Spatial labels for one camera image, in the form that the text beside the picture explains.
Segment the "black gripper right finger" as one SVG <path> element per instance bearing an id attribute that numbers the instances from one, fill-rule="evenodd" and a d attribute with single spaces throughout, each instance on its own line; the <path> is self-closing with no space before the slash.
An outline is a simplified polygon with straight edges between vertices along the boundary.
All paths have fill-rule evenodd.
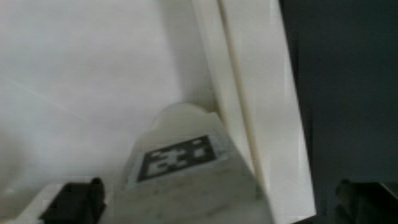
<path id="1" fill-rule="evenodd" d="M 398 182 L 351 182 L 335 187 L 334 224 L 398 224 Z"/>

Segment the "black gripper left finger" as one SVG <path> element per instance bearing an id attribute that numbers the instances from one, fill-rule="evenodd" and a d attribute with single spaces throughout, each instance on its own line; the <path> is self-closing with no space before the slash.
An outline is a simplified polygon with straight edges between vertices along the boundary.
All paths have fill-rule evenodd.
<path id="1" fill-rule="evenodd" d="M 97 224 L 104 209 L 104 184 L 99 178 L 49 184 L 12 224 Z"/>

